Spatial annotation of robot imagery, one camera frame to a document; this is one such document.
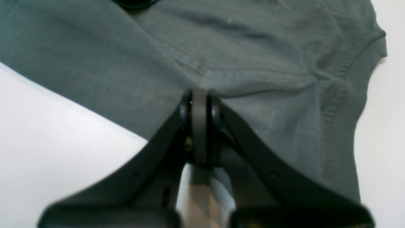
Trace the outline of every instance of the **sleeve hem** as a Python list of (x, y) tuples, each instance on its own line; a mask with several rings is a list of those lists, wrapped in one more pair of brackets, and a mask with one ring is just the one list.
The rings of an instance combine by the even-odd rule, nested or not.
[(360, 201), (354, 131), (366, 104), (371, 74), (381, 58), (387, 56), (385, 35), (383, 30), (375, 30), (347, 52), (334, 71), (334, 76), (341, 78), (338, 91), (322, 112), (326, 155), (322, 179), (334, 183), (337, 191), (354, 201)]

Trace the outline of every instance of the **fabric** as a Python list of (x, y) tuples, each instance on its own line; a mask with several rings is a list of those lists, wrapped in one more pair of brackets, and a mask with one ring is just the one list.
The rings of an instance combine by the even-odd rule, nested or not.
[(0, 0), (0, 62), (149, 140), (216, 89), (284, 161), (360, 201), (353, 139), (387, 56), (370, 0)]

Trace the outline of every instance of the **stitching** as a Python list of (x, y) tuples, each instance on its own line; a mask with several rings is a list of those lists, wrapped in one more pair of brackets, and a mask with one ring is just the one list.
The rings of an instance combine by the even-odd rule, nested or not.
[[(355, 43), (346, 53), (346, 55), (341, 59), (339, 64), (335, 67), (333, 75), (339, 77), (342, 80), (339, 80), (338, 91), (336, 92), (335, 96), (333, 96), (328, 101), (328, 103), (325, 105), (324, 110), (322, 111), (322, 118), (324, 120), (322, 130), (324, 132), (325, 151), (328, 151), (330, 149), (330, 133), (337, 112), (344, 104), (344, 101), (346, 101), (346, 99), (348, 98), (347, 84), (343, 79), (345, 79), (348, 70), (355, 63), (356, 59), (361, 56), (361, 53), (374, 42), (380, 40), (381, 38), (384, 38), (385, 35), (386, 33), (383, 30), (372, 31), (365, 38)], [(328, 174), (334, 173), (330, 172), (330, 170), (334, 169), (333, 164), (330, 162), (330, 156), (330, 153), (326, 153), (325, 162), (327, 164), (327, 167), (325, 172), (327, 172)]]

